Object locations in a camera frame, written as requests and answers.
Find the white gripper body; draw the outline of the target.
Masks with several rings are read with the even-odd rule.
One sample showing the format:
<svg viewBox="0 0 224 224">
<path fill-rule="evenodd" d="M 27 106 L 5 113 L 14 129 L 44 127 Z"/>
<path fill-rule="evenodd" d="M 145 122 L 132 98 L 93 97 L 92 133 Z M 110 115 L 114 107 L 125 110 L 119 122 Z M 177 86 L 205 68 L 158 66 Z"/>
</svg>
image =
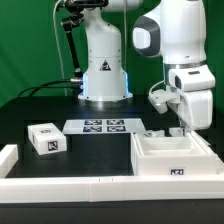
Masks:
<svg viewBox="0 0 224 224">
<path fill-rule="evenodd" d="M 168 106 L 193 130 L 208 129 L 212 123 L 213 95 L 210 90 L 176 92 Z"/>
</svg>

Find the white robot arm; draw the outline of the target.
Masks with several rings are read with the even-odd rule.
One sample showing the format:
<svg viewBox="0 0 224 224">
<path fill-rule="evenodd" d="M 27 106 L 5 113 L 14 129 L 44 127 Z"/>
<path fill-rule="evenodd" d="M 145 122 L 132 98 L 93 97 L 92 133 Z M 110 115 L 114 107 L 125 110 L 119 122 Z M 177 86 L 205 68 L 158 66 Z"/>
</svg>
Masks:
<svg viewBox="0 0 224 224">
<path fill-rule="evenodd" d="M 98 9 L 84 11 L 88 68 L 79 98 L 115 102 L 130 98 L 127 74 L 120 59 L 120 33 L 109 27 Z M 163 60 L 162 90 L 151 90 L 149 100 L 158 112 L 172 109 L 194 130 L 211 125 L 215 77 L 206 65 L 205 9 L 202 0 L 161 0 L 140 16 L 132 29 L 133 47 L 141 56 Z"/>
</svg>

